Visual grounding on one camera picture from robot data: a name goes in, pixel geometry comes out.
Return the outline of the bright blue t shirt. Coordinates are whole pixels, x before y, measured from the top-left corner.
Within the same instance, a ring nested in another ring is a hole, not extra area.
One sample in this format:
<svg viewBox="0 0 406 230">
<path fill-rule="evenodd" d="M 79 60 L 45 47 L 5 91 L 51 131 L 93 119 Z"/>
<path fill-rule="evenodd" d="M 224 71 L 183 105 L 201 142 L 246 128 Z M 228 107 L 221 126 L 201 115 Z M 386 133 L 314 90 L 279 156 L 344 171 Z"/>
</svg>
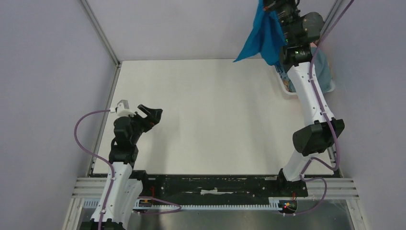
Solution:
<svg viewBox="0 0 406 230">
<path fill-rule="evenodd" d="M 260 54 L 270 66 L 279 65 L 281 48 L 286 45 L 285 36 L 275 11 L 265 12 L 263 1 L 258 1 L 256 15 L 242 50 L 235 62 Z"/>
</svg>

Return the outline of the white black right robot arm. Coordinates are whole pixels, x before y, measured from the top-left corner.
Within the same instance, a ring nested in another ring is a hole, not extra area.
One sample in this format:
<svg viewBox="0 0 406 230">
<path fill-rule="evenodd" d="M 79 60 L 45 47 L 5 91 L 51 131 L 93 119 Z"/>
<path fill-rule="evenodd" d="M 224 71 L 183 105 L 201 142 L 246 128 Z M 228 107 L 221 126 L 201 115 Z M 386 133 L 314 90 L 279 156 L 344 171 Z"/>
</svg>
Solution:
<svg viewBox="0 0 406 230">
<path fill-rule="evenodd" d="M 320 38 L 323 19 L 317 12 L 300 16 L 297 0 L 281 0 L 276 13 L 286 45 L 281 48 L 280 63 L 294 85 L 302 105 L 304 127 L 294 132 L 294 153 L 277 177 L 277 191 L 288 196 L 300 189 L 308 162 L 330 148 L 344 130 L 336 119 L 319 86 L 311 52 L 311 43 Z"/>
</svg>

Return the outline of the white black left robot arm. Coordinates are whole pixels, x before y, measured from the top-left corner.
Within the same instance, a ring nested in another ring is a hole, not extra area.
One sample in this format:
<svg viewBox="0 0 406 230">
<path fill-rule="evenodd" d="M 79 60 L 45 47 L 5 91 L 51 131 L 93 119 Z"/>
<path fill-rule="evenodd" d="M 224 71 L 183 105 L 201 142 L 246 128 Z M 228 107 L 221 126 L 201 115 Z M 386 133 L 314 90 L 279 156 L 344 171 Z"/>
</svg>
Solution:
<svg viewBox="0 0 406 230">
<path fill-rule="evenodd" d="M 113 123 L 114 138 L 107 159 L 84 148 L 78 140 L 77 131 L 74 131 L 78 146 L 109 167 L 99 204 L 90 220 L 81 223 L 81 230 L 127 229 L 138 196 L 144 196 L 150 190 L 148 180 L 142 177 L 132 178 L 131 175 L 138 155 L 137 142 L 143 133 L 160 122 L 163 110 L 148 108 L 142 104 L 137 108 L 145 114 L 144 117 L 131 111 L 126 100 L 121 100 L 114 108 L 103 110 L 118 116 Z"/>
</svg>

